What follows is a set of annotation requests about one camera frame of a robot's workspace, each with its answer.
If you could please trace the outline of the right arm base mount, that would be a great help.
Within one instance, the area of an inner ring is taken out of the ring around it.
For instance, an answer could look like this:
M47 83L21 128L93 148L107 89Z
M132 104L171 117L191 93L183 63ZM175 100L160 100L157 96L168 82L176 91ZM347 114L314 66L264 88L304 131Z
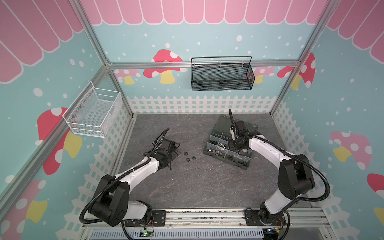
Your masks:
M272 215L264 209L251 209L244 210L244 216L247 226L286 226L286 218L283 212Z

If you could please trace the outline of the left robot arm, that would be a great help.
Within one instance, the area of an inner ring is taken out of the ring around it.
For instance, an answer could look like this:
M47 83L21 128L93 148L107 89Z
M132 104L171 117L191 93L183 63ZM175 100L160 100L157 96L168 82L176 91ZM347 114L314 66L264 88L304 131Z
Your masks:
M153 147L143 154L143 159L128 170L115 176L103 176L92 199L79 215L83 225L104 222L111 227L126 221L146 226L152 221L152 206L143 201L130 201L131 191L150 175L171 168L172 161L180 155L180 144L166 139L169 128L162 131Z

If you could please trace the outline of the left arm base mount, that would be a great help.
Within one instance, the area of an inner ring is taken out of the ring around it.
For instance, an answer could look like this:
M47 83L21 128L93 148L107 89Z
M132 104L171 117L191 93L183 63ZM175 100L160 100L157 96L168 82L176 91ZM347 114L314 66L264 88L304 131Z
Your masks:
M126 220L124 225L125 227L164 227L166 216L166 211L151 211L150 213L146 213L143 219Z

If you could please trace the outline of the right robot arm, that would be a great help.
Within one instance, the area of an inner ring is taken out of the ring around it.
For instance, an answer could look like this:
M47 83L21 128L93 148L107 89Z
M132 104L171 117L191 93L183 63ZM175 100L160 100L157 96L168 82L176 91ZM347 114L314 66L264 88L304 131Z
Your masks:
M329 181L301 154L294 155L273 142L269 141L258 131L249 131L244 122L236 122L232 110L229 109L231 121L230 133L235 149L252 150L261 154L278 169L278 189L260 205L259 219L264 225L271 225L280 213L298 202L321 202L331 193ZM308 191L315 188L316 174L322 180L325 191L316 198L304 197Z

